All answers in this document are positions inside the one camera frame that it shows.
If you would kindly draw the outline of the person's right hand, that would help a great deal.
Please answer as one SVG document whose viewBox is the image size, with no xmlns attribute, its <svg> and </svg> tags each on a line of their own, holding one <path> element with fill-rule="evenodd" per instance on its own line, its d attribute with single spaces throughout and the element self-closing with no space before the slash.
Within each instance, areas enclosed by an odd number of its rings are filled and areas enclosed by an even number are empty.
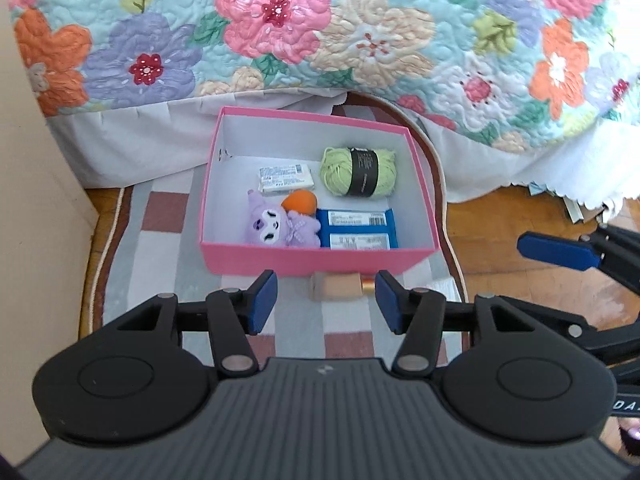
<svg viewBox="0 0 640 480">
<path fill-rule="evenodd" d="M 625 453 L 630 457 L 640 457 L 640 419 L 620 417 L 620 440 Z"/>
</svg>

